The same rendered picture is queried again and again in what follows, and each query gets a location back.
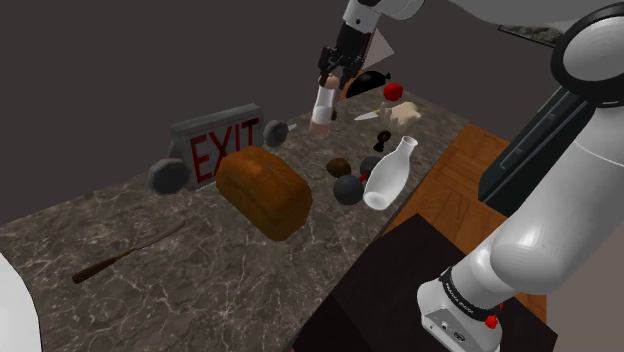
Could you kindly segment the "brown-handled knife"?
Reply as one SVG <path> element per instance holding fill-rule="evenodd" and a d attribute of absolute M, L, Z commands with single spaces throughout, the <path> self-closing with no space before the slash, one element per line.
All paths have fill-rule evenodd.
<path fill-rule="evenodd" d="M 175 224 L 173 224 L 172 226 L 168 227 L 167 229 L 161 231 L 160 233 L 157 233 L 153 236 L 151 236 L 150 238 L 145 239 L 144 241 L 134 245 L 131 249 L 124 251 L 121 254 L 118 254 L 116 256 L 113 256 L 111 258 L 108 258 L 106 260 L 103 260 L 101 262 L 98 262 L 96 264 L 93 264 L 75 274 L 73 274 L 71 276 L 71 279 L 73 281 L 74 284 L 79 284 L 84 282 L 85 280 L 93 277 L 94 275 L 98 274 L 99 272 L 103 271 L 104 269 L 106 269 L 107 267 L 110 267 L 111 265 L 113 265 L 114 263 L 116 263 L 117 261 L 119 261 L 121 258 L 135 252 L 138 250 L 141 250 L 145 247 L 148 247 L 152 244 L 155 244 L 165 238 L 167 238 L 168 236 L 174 234 L 175 232 L 177 232 L 178 230 L 180 230 L 181 228 L 183 228 L 186 224 L 185 220 L 180 220 L 178 222 L 176 222 Z"/>

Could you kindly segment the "small brown lump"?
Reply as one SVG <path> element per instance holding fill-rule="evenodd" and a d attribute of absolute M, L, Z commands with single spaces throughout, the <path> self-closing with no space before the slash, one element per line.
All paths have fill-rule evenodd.
<path fill-rule="evenodd" d="M 335 178 L 340 178 L 352 173 L 351 165 L 344 158 L 331 159 L 326 164 L 326 170 Z"/>

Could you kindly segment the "grey exit sign red letters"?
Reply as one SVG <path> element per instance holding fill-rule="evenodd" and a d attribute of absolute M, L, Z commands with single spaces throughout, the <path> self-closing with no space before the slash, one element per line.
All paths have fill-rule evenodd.
<path fill-rule="evenodd" d="M 250 103 L 170 126 L 174 158 L 190 171 L 186 189 L 195 191 L 215 181 L 222 160 L 248 146 L 264 143 L 262 108 Z"/>

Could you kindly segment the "beige animal figure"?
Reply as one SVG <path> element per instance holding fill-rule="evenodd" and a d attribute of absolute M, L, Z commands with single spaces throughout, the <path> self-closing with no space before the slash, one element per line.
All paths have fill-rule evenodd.
<path fill-rule="evenodd" d="M 379 118 L 391 132 L 405 132 L 408 126 L 419 120 L 422 114 L 413 102 L 403 102 L 390 107 L 382 102 L 379 108 Z"/>

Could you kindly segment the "brown bread loaf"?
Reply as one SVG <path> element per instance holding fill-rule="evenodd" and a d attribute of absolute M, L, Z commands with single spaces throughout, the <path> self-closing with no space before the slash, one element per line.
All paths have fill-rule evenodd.
<path fill-rule="evenodd" d="M 313 197 L 308 183 L 283 159 L 248 146 L 225 157 L 216 175 L 222 196 L 260 232 L 284 241 L 309 215 Z"/>

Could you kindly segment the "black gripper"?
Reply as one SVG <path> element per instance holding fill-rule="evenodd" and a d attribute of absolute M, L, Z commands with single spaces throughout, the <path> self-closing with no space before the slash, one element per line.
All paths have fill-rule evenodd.
<path fill-rule="evenodd" d="M 326 46 L 320 54 L 317 64 L 320 70 L 319 85 L 323 87 L 334 68 L 341 67 L 339 89 L 343 90 L 360 71 L 371 36 L 371 33 L 363 33 L 344 22 L 334 47 Z"/>

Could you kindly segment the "white rounded object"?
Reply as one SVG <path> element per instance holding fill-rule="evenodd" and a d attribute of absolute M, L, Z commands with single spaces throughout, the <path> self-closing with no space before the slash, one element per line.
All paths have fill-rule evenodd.
<path fill-rule="evenodd" d="M 0 352 L 42 352 L 39 317 L 23 279 L 0 253 Z"/>

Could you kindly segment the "grey hexagonal dumbbell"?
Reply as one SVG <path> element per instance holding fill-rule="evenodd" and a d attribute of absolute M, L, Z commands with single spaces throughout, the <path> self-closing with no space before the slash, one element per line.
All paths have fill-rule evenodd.
<path fill-rule="evenodd" d="M 297 127 L 284 121 L 272 120 L 266 124 L 263 137 L 271 148 L 281 146 L 290 131 Z M 190 179 L 190 170 L 180 158 L 164 158 L 153 164 L 148 173 L 148 185 L 158 195 L 178 193 Z"/>

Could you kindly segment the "white vase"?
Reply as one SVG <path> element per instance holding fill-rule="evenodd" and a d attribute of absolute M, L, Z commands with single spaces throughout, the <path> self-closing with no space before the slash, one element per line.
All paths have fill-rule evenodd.
<path fill-rule="evenodd" d="M 385 210 L 395 201 L 407 182 L 410 157 L 417 145 L 415 138 L 403 136 L 396 149 L 376 164 L 363 194 L 363 200 L 369 208 Z"/>

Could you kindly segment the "white and tan bottle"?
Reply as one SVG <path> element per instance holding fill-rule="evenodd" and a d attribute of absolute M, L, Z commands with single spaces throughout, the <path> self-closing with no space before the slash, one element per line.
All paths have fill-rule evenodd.
<path fill-rule="evenodd" d="M 334 111 L 333 103 L 340 80 L 329 74 L 325 83 L 319 85 L 317 98 L 309 123 L 309 130 L 315 133 L 325 133 L 329 130 Z"/>

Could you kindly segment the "black rounded object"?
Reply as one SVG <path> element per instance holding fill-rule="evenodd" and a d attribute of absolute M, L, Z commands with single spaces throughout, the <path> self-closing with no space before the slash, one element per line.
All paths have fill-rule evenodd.
<path fill-rule="evenodd" d="M 376 89 L 386 84 L 391 74 L 382 74 L 378 71 L 366 71 L 358 75 L 346 90 L 345 97 L 351 98 L 361 93 Z"/>

